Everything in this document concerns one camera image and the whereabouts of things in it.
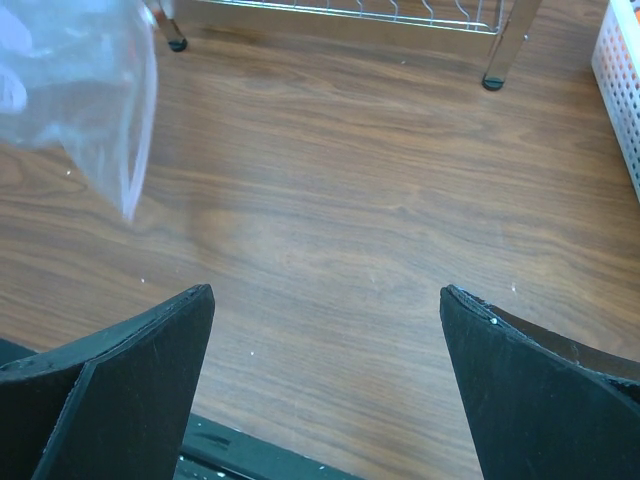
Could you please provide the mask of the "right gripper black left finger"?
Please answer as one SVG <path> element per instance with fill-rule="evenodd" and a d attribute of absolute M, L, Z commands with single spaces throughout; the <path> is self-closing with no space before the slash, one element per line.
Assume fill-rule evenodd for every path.
<path fill-rule="evenodd" d="M 201 284 L 46 352 L 2 340 L 2 478 L 173 478 L 214 310 Z"/>

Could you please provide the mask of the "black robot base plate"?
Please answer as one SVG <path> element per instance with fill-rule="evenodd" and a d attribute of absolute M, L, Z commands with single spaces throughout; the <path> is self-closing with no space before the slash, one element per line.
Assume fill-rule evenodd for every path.
<path fill-rule="evenodd" d="M 176 479 L 352 479 L 352 474 L 192 414 Z"/>

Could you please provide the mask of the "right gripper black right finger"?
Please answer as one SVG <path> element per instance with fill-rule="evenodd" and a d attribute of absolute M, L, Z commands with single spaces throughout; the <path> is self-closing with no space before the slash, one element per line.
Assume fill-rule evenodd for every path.
<path fill-rule="evenodd" d="M 440 319 L 484 478 L 638 478 L 638 362 L 455 285 Z"/>

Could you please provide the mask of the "clear polka dot zip bag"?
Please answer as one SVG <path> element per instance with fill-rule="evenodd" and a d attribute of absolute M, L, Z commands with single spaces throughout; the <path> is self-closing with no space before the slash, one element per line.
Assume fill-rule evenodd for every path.
<path fill-rule="evenodd" d="M 2 2 L 2 143 L 63 148 L 126 219 L 143 189 L 156 97 L 144 2 Z"/>

